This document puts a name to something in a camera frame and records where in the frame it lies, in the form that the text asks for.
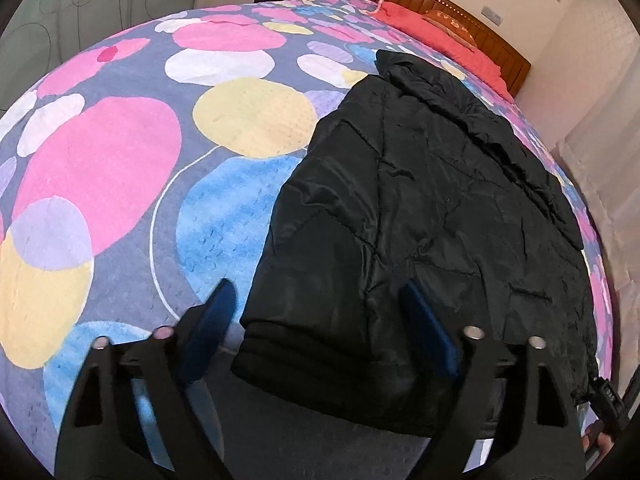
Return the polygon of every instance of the pillow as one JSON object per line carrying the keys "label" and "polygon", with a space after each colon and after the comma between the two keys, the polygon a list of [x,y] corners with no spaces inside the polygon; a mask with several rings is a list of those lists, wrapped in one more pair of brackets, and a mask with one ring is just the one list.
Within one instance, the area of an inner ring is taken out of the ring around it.
{"label": "pillow", "polygon": [[427,20],[432,25],[435,25],[440,30],[449,34],[454,40],[458,43],[466,46],[467,48],[474,49],[478,48],[476,45],[476,40],[471,35],[471,33],[466,30],[465,27],[462,26],[460,22],[453,19],[448,14],[442,12],[441,10],[429,10],[426,12],[422,18]]}

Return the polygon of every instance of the colorful polka dot bedsheet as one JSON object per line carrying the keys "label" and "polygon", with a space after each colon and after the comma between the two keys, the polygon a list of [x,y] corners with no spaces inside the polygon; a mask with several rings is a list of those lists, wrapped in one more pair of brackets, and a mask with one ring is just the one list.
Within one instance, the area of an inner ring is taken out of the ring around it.
{"label": "colorful polka dot bedsheet", "polygon": [[295,0],[180,12],[75,56],[2,117],[0,402],[49,470],[92,339],[144,338],[228,277],[239,309],[207,402],[209,433],[236,478],[404,479],[424,439],[310,412],[229,372],[278,190],[318,119],[376,73],[380,48],[452,73],[559,179],[582,231],[609,375],[609,293],[575,187],[516,106],[368,16],[374,8]]}

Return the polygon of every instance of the metal screw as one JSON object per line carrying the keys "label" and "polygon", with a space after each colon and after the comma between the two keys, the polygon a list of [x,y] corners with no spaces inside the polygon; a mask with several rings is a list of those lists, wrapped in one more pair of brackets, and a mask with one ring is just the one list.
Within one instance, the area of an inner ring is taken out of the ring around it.
{"label": "metal screw", "polygon": [[91,344],[91,346],[96,350],[103,350],[110,344],[111,340],[107,336],[101,335],[100,337],[94,339],[94,342]]}
{"label": "metal screw", "polygon": [[154,339],[169,339],[174,334],[174,327],[159,326],[154,330]]}
{"label": "metal screw", "polygon": [[542,350],[546,346],[546,341],[537,335],[529,338],[529,344],[538,350]]}
{"label": "metal screw", "polygon": [[484,331],[477,326],[465,326],[462,329],[462,333],[469,339],[482,339],[484,337]]}

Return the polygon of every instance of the wall outlet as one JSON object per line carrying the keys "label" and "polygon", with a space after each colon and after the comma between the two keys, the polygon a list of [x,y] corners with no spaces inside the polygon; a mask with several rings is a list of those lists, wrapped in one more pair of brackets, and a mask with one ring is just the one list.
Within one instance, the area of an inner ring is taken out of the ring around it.
{"label": "wall outlet", "polygon": [[502,23],[502,17],[497,12],[495,12],[494,10],[491,10],[487,6],[484,6],[482,8],[482,15],[488,17],[492,22],[494,22],[498,26],[500,26],[500,24]]}

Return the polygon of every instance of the bed headboard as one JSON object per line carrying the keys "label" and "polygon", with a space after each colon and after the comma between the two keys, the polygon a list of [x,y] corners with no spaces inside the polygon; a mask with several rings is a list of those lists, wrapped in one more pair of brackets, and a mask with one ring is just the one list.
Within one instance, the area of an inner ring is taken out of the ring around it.
{"label": "bed headboard", "polygon": [[386,0],[420,14],[427,10],[444,10],[462,23],[476,40],[478,48],[502,70],[507,89],[516,96],[531,69],[531,63],[480,20],[449,0]]}

